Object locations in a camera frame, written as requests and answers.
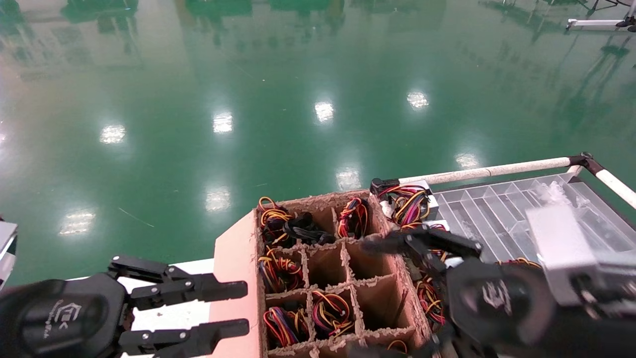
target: yellow wire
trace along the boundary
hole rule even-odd
[[[404,208],[406,208],[406,207],[407,207],[407,206],[411,203],[411,201],[413,201],[413,200],[414,200],[414,199],[415,199],[415,198],[416,198],[419,194],[421,194],[421,193],[424,193],[424,194],[425,194],[425,193],[426,193],[426,190],[421,190],[421,191],[418,191],[418,192],[416,192],[415,194],[413,194],[413,196],[412,196],[412,197],[410,197],[410,198],[406,201],[406,203],[405,203],[404,205],[402,205],[402,207],[401,207],[401,208],[400,208],[400,210],[399,210],[399,211],[395,214],[395,216],[394,216],[394,217],[399,217],[399,216],[400,216],[400,214],[402,214],[402,211],[404,210]]]
[[[441,300],[439,299],[439,300],[437,300],[437,301],[435,301],[435,302],[433,302],[433,303],[429,304],[429,306],[426,308],[426,313],[429,313],[429,311],[431,310],[431,308],[433,308],[433,307],[437,306],[437,305],[438,305],[438,303],[440,303],[440,302],[441,302]]]
[[[404,343],[404,341],[402,340],[394,340],[393,342],[391,342],[389,344],[389,346],[387,347],[387,350],[390,350],[393,348],[393,345],[396,343],[400,343],[402,344],[402,347],[404,347],[404,350],[402,351],[402,353],[407,354],[408,353],[408,347],[406,346],[406,343]]]

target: cardboard compartment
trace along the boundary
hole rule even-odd
[[[307,256],[305,255],[303,250],[295,250],[295,249],[290,249],[290,248],[274,248],[272,250],[272,255],[278,259],[279,257],[282,257],[284,259],[290,259],[292,261],[294,261],[295,263],[297,263],[298,265],[300,265],[301,268],[301,272],[302,272],[302,279],[301,282],[299,283],[299,286],[297,286],[297,288],[295,288],[294,290],[298,290],[298,289],[305,289],[307,287],[309,287],[309,277],[307,275],[307,270],[305,270],[305,267],[307,266]],[[259,280],[263,280],[263,283],[265,278],[263,277],[263,275],[261,274],[260,269],[258,269],[258,277]],[[289,290],[285,290],[282,292],[265,292],[266,294],[270,295],[270,294],[276,294],[276,293],[283,293],[283,292],[287,292]]]
[[[342,242],[327,244],[307,250],[309,285],[320,289],[335,286],[347,280],[342,260]]]
[[[319,349],[319,358],[347,358],[347,347],[322,347]]]
[[[320,328],[316,326],[312,318],[313,312],[309,312],[307,313],[307,315],[310,317],[310,320],[312,321],[312,327],[314,331],[316,332],[316,340],[329,340],[330,342],[336,342],[336,341],[346,340],[348,337],[351,337],[353,334],[355,334],[356,333],[356,329],[355,329],[356,313],[354,311],[354,305],[352,304],[351,290],[349,288],[341,288],[341,289],[334,289],[334,290],[327,290],[327,291],[325,290],[318,290],[318,291],[322,294],[337,294],[340,297],[342,297],[342,299],[344,299],[345,302],[349,305],[349,312],[350,312],[349,318],[351,322],[354,323],[354,326],[350,328],[349,330],[347,330],[346,333],[343,333],[339,335],[338,337],[329,337],[328,333],[325,333],[324,331],[322,331]],[[312,310],[314,310],[316,307],[316,302],[318,302],[319,300],[319,296],[311,293],[310,297],[312,299],[311,307],[312,307]]]
[[[297,349],[277,349],[269,351],[268,358],[317,358],[317,352],[312,346],[299,347]]]
[[[338,205],[335,207],[336,228],[338,227],[338,219],[340,218],[342,210],[345,208],[345,205],[351,200],[352,197],[360,197],[361,199],[367,200],[367,203],[369,204],[367,207],[368,226],[366,229],[366,235],[381,233],[382,231],[384,231],[385,226],[388,224],[388,219],[384,217],[382,208],[380,207],[377,199],[375,197],[371,198],[368,191],[356,192],[355,195],[350,195],[349,197],[347,197],[346,202],[344,202],[342,205]]]
[[[365,333],[364,340],[369,347],[379,346],[384,349],[388,349],[392,342],[401,340],[406,344],[407,353],[413,352],[417,348],[414,328],[391,329],[382,333]]]
[[[405,304],[407,290],[398,290],[394,275],[385,276],[375,282],[354,285],[357,301],[364,321],[364,329],[376,331],[382,328],[409,327]]]
[[[352,279],[365,280],[391,274],[387,256],[369,255],[362,250],[357,241],[346,243],[345,248],[349,253],[349,268]]]
[[[265,299],[266,309],[269,309],[270,307],[280,307],[285,311],[297,311],[299,307],[302,307],[305,309],[303,320],[305,321],[305,324],[307,325],[308,337],[304,340],[300,340],[300,342],[295,345],[282,347],[282,349],[288,349],[290,347],[293,348],[296,345],[301,345],[303,342],[313,340],[315,336],[315,332],[311,328],[311,322],[308,316],[309,314],[308,311],[310,309],[308,307],[310,304],[311,302],[307,300],[307,293],[302,291],[294,291],[294,292],[287,292],[284,294],[269,295],[269,297]],[[269,334],[267,336],[266,341],[267,341],[268,350],[274,350],[278,348],[272,343]]]

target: white pipe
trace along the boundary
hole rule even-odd
[[[603,169],[596,173],[596,177],[610,189],[612,189],[618,196],[622,197],[632,208],[636,209],[636,193],[630,189],[623,182],[618,180],[612,173]]]
[[[581,174],[581,170],[583,170],[582,166],[571,166],[566,173],[568,174],[574,174],[574,176],[578,176],[579,174]]]
[[[460,171],[450,171],[431,175],[412,176],[410,178],[399,179],[400,184],[425,180],[429,185],[457,182],[459,180],[485,178],[487,176],[524,173],[543,169],[553,169],[570,166],[570,158],[561,157],[554,159],[544,159],[542,161],[523,162],[506,164],[503,166],[491,166],[487,168],[468,169]]]

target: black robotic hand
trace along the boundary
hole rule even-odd
[[[128,294],[119,277],[155,283]],[[223,338],[249,332],[246,319],[211,322],[190,330],[131,331],[132,309],[247,294],[247,284],[220,283],[159,262],[113,257],[108,272],[75,280],[46,280],[0,293],[0,357],[115,358],[154,354],[185,358],[211,354]]]
[[[430,358],[447,343],[459,357],[633,357],[634,315],[592,315],[585,306],[560,306],[541,267],[487,264],[481,245],[434,229],[394,231],[365,241],[369,253],[407,255],[438,281],[446,323],[408,355],[385,347],[351,347],[350,358]],[[446,266],[430,249],[464,259]]]

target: plastic organizer tray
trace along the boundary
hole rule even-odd
[[[336,229],[338,214],[351,197],[369,201],[370,227],[367,233],[389,230],[389,222],[375,197],[368,191],[331,193],[292,201],[279,202],[290,213],[310,212],[322,228],[330,233]],[[260,236],[258,222],[255,233]],[[258,254],[265,251],[258,241]],[[303,268],[303,288],[281,294],[265,294],[262,278],[258,277],[259,312],[288,301],[301,303],[310,315],[314,307],[312,291],[341,295],[352,309],[354,331],[328,340],[316,338],[316,328],[305,317],[310,338],[284,348],[268,346],[266,329],[259,319],[262,357],[269,358],[345,358],[346,344],[358,341],[363,345],[387,346],[396,339],[403,340],[409,349],[419,347],[430,337],[431,330],[424,319],[424,311],[417,301],[404,260],[399,255],[372,256],[364,253],[357,240],[339,239],[323,246],[297,243],[291,248],[276,248],[275,253],[293,257]]]
[[[572,207],[594,251],[636,255],[636,231],[572,174],[441,191],[435,197],[438,218],[448,222],[451,232],[485,244],[484,262],[536,261],[525,211],[555,202]]]

